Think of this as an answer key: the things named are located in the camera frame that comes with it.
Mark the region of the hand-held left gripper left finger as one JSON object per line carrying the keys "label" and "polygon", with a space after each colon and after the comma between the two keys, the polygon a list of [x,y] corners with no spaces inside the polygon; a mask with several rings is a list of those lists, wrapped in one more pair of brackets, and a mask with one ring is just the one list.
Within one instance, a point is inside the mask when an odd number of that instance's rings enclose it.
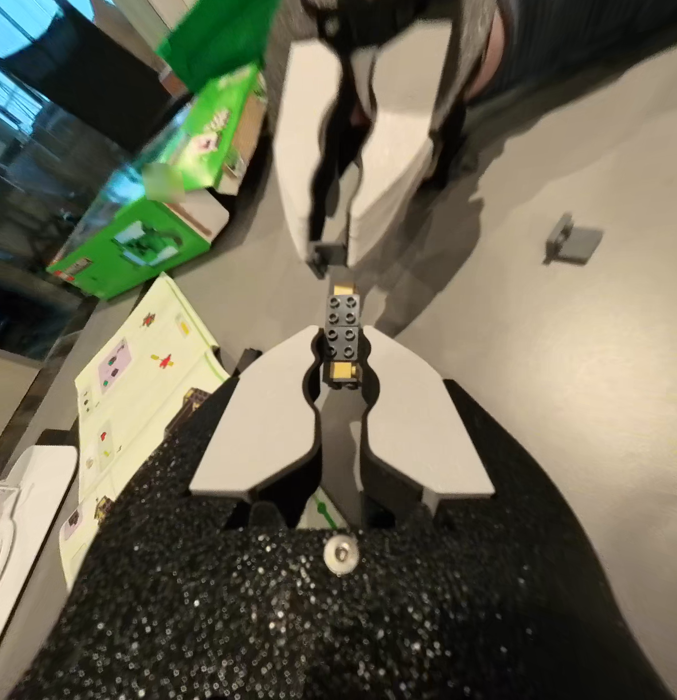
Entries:
{"label": "hand-held left gripper left finger", "polygon": [[223,389],[229,398],[189,485],[194,496],[271,503],[298,526],[322,478],[322,331],[308,326],[265,352]]}

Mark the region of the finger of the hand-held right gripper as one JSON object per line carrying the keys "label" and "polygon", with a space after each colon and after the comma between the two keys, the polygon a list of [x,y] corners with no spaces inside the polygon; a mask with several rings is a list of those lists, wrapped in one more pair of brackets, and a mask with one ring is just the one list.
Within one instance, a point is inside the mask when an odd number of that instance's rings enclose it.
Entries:
{"label": "finger of the hand-held right gripper", "polygon": [[322,40],[291,44],[274,133],[274,166],[293,245],[307,265],[310,241],[322,241],[339,142],[354,88],[345,62]]}
{"label": "finger of the hand-held right gripper", "polygon": [[451,24],[412,24],[379,48],[351,58],[357,94],[372,126],[359,153],[359,184],[348,209],[346,265],[379,243],[431,163],[431,122]]}

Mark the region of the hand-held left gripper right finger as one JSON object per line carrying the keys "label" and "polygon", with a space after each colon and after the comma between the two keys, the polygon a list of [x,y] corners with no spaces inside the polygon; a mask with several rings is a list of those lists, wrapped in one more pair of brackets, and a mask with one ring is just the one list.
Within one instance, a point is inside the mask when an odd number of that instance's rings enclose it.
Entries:
{"label": "hand-held left gripper right finger", "polygon": [[361,490],[395,519],[419,505],[488,499],[495,488],[446,387],[429,363],[373,326],[363,362]]}

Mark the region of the small dark grey brick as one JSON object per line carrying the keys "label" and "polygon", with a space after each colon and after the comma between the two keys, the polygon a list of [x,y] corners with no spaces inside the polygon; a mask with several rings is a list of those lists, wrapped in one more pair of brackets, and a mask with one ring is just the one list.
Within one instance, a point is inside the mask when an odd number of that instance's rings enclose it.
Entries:
{"label": "small dark grey brick", "polygon": [[310,241],[307,265],[318,279],[324,279],[330,268],[347,268],[347,245],[341,241]]}

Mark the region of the dark grey and gold brick assembly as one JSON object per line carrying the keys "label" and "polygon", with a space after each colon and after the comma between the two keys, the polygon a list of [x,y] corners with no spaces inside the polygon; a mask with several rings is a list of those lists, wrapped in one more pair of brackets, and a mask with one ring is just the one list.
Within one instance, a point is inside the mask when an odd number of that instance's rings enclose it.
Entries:
{"label": "dark grey and gold brick assembly", "polygon": [[319,350],[322,380],[332,390],[359,390],[370,353],[361,323],[361,295],[354,284],[331,282]]}

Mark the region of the person's right forearm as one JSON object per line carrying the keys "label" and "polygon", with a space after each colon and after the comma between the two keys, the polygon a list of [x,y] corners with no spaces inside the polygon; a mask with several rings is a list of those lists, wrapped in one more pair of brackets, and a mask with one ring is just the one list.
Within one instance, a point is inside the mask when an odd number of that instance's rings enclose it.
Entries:
{"label": "person's right forearm", "polygon": [[636,48],[675,27],[677,1],[497,1],[500,60],[470,104]]}

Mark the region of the dark brown printed brick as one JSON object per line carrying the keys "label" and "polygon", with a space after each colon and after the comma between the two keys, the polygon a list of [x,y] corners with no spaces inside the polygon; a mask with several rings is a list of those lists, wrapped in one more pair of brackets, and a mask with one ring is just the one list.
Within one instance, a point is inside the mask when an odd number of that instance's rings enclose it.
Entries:
{"label": "dark brown printed brick", "polygon": [[164,438],[167,439],[171,434],[176,432],[180,425],[184,424],[190,416],[202,406],[210,395],[211,394],[206,390],[199,388],[190,388],[187,390],[182,399],[181,408],[164,428]]}

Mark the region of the white cardboard box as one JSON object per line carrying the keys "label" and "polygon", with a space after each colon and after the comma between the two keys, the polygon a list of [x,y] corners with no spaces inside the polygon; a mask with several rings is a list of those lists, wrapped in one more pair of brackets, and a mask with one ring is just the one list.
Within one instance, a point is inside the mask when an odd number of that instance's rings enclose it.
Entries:
{"label": "white cardboard box", "polygon": [[229,211],[206,189],[186,192],[184,199],[173,208],[181,219],[210,244],[230,220]]}

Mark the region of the green plastic bag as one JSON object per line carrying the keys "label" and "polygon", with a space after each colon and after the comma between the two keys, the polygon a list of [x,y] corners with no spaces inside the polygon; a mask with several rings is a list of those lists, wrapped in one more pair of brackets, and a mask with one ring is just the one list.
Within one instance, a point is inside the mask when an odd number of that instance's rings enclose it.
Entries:
{"label": "green plastic bag", "polygon": [[188,92],[246,66],[263,66],[279,1],[197,1],[156,54]]}

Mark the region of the pale green instruction booklet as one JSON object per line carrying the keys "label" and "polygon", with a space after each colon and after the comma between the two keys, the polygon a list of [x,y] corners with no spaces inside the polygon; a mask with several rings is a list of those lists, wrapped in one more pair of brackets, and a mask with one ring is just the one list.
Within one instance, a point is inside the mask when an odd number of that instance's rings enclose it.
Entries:
{"label": "pale green instruction booklet", "polygon": [[115,501],[166,440],[164,428],[186,391],[212,394],[230,377],[218,349],[174,280],[161,273],[75,379],[79,503],[59,535],[67,590]]}

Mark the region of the green toy brick box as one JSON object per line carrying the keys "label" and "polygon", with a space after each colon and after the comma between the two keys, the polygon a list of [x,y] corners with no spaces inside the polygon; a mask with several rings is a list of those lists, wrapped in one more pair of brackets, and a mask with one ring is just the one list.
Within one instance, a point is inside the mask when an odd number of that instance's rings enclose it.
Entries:
{"label": "green toy brick box", "polygon": [[111,174],[46,272],[110,300],[209,251],[173,206],[206,189],[232,219],[267,103],[260,66],[211,79]]}

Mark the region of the black panel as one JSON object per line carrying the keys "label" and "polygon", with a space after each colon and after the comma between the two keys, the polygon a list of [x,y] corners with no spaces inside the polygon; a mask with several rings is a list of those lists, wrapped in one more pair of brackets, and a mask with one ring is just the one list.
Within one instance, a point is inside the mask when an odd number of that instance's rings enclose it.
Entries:
{"label": "black panel", "polygon": [[179,112],[159,75],[66,1],[28,45],[0,57],[0,69],[129,153]]}

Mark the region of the white tray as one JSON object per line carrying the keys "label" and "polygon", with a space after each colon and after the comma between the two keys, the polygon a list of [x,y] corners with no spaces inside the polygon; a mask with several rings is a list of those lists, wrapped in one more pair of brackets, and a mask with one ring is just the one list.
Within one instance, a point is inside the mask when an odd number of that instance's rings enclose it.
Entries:
{"label": "white tray", "polygon": [[0,642],[77,472],[78,450],[35,445],[25,450],[6,479],[20,487],[17,532],[0,581]]}

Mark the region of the grey bracket brick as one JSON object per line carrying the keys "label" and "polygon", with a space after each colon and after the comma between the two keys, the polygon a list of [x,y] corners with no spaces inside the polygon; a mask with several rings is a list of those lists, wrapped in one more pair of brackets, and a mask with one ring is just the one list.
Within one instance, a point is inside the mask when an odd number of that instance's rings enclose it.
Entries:
{"label": "grey bracket brick", "polygon": [[562,262],[585,265],[603,236],[603,230],[576,225],[572,215],[564,213],[545,241],[544,264]]}

